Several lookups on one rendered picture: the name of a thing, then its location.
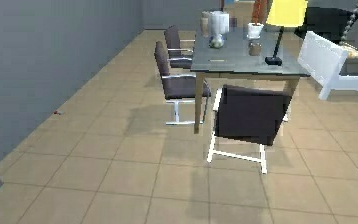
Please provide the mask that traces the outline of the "round silver ball ornament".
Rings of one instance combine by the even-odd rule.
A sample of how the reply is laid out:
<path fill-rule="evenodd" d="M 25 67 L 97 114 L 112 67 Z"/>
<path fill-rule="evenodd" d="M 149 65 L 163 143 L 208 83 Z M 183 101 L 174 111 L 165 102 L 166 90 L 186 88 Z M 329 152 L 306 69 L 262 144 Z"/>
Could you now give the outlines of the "round silver ball ornament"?
<path fill-rule="evenodd" d="M 220 49 L 224 46 L 225 39 L 221 34 L 210 37 L 209 46 L 214 49 Z"/>

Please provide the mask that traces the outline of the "dark purple metal frame chair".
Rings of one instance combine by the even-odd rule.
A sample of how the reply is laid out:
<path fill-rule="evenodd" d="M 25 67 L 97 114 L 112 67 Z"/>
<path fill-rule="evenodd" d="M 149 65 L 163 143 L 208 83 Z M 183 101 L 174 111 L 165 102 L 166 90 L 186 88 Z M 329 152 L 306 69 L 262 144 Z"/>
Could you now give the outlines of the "dark purple metal frame chair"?
<path fill-rule="evenodd" d="M 268 172 L 266 146 L 272 146 L 284 121 L 292 95 L 287 91 L 246 88 L 225 84 L 219 88 L 213 104 L 214 126 L 206 161 L 214 155 L 255 162 Z M 225 138 L 259 146 L 259 157 L 240 155 L 215 148 L 216 138 Z"/>
<path fill-rule="evenodd" d="M 194 103 L 196 96 L 195 74 L 171 74 L 168 65 L 168 56 L 161 41 L 155 43 L 154 58 L 156 60 L 159 76 L 162 83 L 165 101 L 174 107 L 174 120 L 167 125 L 188 125 L 194 121 L 181 121 L 179 105 L 181 103 Z"/>
<path fill-rule="evenodd" d="M 179 37 L 179 30 L 176 25 L 169 26 L 164 31 L 166 47 L 169 56 L 169 63 L 172 68 L 190 69 L 193 60 L 193 50 L 183 48 L 182 40 Z"/>

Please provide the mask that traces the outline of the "white glass vase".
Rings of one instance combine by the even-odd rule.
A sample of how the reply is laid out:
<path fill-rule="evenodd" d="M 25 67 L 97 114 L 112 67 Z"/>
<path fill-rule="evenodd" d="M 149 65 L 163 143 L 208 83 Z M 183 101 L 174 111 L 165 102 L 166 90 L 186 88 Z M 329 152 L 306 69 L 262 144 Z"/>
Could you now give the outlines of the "white glass vase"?
<path fill-rule="evenodd" d="M 209 15 L 209 31 L 211 36 L 224 35 L 229 32 L 228 13 L 223 11 L 212 11 Z"/>

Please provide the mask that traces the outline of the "white pot red plant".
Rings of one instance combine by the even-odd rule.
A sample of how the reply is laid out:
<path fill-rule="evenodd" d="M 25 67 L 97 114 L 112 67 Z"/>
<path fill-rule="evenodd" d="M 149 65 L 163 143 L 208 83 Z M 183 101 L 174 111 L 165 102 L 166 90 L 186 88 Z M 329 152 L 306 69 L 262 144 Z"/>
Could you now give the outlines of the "white pot red plant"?
<path fill-rule="evenodd" d="M 252 9 L 251 21 L 248 23 L 247 37 L 259 39 L 264 27 L 267 13 L 267 0 L 255 0 Z"/>

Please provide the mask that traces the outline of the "grey top wooden leg table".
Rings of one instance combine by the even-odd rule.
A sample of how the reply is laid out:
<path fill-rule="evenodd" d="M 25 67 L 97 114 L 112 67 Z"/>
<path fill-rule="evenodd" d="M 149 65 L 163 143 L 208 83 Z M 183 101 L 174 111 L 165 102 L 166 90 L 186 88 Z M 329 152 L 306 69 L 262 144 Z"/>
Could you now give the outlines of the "grey top wooden leg table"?
<path fill-rule="evenodd" d="M 282 65 L 267 65 L 265 58 L 273 54 L 276 37 L 272 32 L 261 32 L 259 43 L 262 45 L 259 56 L 249 55 L 249 40 L 244 28 L 234 28 L 225 35 L 224 46 L 220 49 L 209 47 L 209 38 L 196 31 L 193 61 L 190 71 L 196 75 L 195 115 L 193 131 L 199 133 L 203 82 L 205 79 L 248 79 L 285 81 L 284 90 L 294 94 L 301 77 L 308 77 L 308 72 L 297 62 L 283 46 L 279 47 L 278 56 Z M 210 59 L 224 59 L 226 63 L 211 63 Z"/>

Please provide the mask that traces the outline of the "beige patterned cushion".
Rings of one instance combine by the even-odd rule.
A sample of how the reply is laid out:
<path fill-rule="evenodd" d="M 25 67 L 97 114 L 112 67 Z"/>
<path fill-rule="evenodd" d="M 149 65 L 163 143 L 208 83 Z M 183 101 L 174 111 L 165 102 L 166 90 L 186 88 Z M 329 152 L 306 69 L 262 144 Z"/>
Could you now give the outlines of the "beige patterned cushion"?
<path fill-rule="evenodd" d="M 347 57 L 349 59 L 358 59 L 358 49 L 352 45 L 344 43 L 342 48 L 347 52 Z"/>

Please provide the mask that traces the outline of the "grey beaded floor lamp post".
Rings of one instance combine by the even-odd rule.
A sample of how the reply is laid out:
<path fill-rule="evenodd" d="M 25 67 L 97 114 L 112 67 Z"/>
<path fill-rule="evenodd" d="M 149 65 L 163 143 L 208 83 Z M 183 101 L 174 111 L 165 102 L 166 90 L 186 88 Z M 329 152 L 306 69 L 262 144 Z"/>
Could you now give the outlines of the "grey beaded floor lamp post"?
<path fill-rule="evenodd" d="M 352 25 L 354 24 L 354 22 L 356 21 L 357 15 L 358 15 L 358 0 L 356 1 L 355 7 L 352 10 L 349 19 L 347 20 L 346 26 L 345 26 L 343 33 L 341 35 L 341 38 L 340 38 L 339 45 L 344 45 L 345 41 L 347 40 L 347 36 L 348 36 L 350 29 L 351 29 Z"/>

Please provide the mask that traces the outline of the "yellow shade black table lamp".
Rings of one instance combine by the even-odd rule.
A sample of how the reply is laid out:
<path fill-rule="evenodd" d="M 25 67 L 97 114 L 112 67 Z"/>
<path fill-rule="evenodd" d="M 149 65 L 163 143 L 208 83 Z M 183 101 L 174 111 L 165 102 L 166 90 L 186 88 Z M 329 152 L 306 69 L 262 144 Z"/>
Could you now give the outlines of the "yellow shade black table lamp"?
<path fill-rule="evenodd" d="M 273 54 L 265 58 L 267 65 L 282 65 L 282 59 L 278 56 L 280 43 L 285 28 L 296 28 L 303 24 L 307 10 L 308 0 L 273 0 L 266 23 L 277 26 L 279 34 Z"/>

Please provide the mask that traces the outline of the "black sofa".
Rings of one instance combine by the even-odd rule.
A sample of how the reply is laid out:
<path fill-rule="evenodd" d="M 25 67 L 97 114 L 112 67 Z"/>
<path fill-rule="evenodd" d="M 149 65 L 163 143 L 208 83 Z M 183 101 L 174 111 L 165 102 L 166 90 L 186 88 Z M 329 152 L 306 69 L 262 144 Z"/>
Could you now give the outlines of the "black sofa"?
<path fill-rule="evenodd" d="M 313 31 L 338 44 L 351 15 L 351 11 L 339 8 L 308 7 L 303 24 L 295 29 L 294 34 L 304 38 L 307 31 Z"/>

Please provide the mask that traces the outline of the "beige cylinder jar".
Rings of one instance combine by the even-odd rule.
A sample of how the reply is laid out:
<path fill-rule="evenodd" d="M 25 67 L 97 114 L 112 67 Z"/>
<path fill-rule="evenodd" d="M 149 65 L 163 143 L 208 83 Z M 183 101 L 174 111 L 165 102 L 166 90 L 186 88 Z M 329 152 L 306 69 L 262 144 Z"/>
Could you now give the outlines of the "beige cylinder jar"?
<path fill-rule="evenodd" d="M 208 11 L 202 11 L 201 13 L 201 33 L 203 37 L 209 36 L 208 31 L 208 22 L 209 22 L 209 12 Z"/>

